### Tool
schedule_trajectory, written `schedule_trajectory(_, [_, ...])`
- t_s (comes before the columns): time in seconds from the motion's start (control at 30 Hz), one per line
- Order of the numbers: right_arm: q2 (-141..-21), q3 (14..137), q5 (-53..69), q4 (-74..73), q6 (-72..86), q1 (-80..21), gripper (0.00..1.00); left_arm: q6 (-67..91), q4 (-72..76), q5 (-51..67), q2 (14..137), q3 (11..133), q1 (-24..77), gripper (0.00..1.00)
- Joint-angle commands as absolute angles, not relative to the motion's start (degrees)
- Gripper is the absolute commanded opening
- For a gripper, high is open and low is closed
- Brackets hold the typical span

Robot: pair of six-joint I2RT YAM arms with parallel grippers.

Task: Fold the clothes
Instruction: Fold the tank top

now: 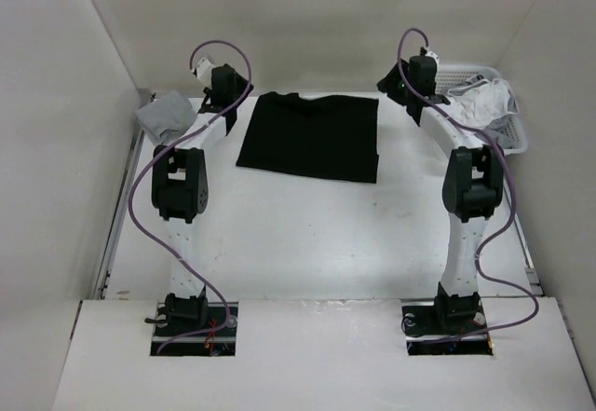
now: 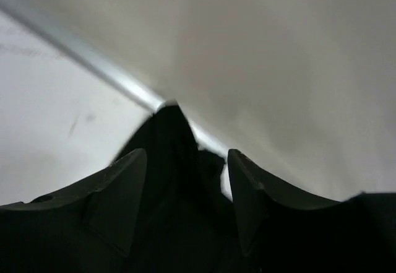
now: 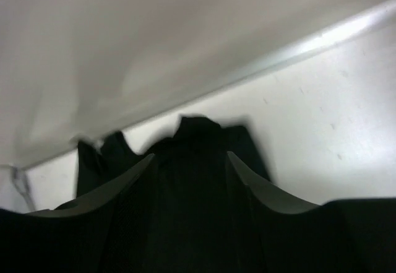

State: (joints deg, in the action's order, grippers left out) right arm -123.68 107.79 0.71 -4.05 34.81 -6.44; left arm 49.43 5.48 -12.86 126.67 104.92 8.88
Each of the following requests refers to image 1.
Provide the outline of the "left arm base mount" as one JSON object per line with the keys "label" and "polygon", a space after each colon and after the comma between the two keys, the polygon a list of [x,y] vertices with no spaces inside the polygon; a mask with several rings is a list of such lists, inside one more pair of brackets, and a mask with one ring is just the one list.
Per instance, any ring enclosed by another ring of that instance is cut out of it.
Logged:
{"label": "left arm base mount", "polygon": [[198,335],[184,336],[168,344],[164,349],[159,347],[168,339],[184,333],[195,332],[197,326],[194,322],[165,323],[165,314],[162,312],[163,304],[157,309],[154,319],[145,321],[152,325],[150,355],[161,357],[233,357],[237,349],[237,318],[238,302],[230,304],[231,322],[223,329],[215,331],[225,318],[224,306],[220,303],[209,305],[207,319]]}

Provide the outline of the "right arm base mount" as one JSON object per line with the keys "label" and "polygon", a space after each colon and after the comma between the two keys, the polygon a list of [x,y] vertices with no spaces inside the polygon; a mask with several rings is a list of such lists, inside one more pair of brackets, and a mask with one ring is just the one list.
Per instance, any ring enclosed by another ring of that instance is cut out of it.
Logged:
{"label": "right arm base mount", "polygon": [[493,356],[493,346],[485,330],[487,321],[482,305],[467,318],[454,324],[441,324],[431,302],[406,302],[401,306],[401,331],[410,356]]}

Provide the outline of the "black tank top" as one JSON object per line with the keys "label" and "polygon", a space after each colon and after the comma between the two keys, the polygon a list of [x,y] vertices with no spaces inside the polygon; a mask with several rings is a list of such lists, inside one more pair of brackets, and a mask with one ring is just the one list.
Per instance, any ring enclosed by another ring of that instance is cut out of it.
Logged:
{"label": "black tank top", "polygon": [[305,99],[268,92],[252,111],[237,165],[374,184],[379,101],[346,95]]}

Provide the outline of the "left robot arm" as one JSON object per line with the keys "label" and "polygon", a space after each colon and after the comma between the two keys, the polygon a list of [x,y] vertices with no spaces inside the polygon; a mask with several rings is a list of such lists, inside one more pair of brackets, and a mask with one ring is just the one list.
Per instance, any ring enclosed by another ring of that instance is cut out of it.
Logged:
{"label": "left robot arm", "polygon": [[[193,222],[208,205],[206,151],[226,137],[236,124],[237,110],[229,105],[244,91],[252,90],[247,79],[227,63],[217,66],[203,58],[192,74],[205,85],[204,99],[198,108],[173,90],[139,114],[143,129],[156,146],[154,156],[187,133],[203,126],[207,128],[170,149],[152,168],[151,202],[165,222],[171,246],[180,255],[190,249]],[[171,274],[174,291],[166,296],[152,320],[156,334],[195,336],[209,324],[216,325],[209,318],[204,284],[178,264],[172,266]]]}

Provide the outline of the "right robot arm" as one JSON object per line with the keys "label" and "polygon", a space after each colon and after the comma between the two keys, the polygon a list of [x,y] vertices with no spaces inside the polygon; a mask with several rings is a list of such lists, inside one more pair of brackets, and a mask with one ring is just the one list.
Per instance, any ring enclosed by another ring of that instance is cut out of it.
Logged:
{"label": "right robot arm", "polygon": [[429,56],[399,60],[377,89],[404,106],[448,158],[441,198],[449,215],[446,266],[433,303],[402,308],[407,336],[455,336],[482,327],[475,253],[503,198],[504,174],[495,151],[439,112],[452,106],[436,93],[438,65]]}

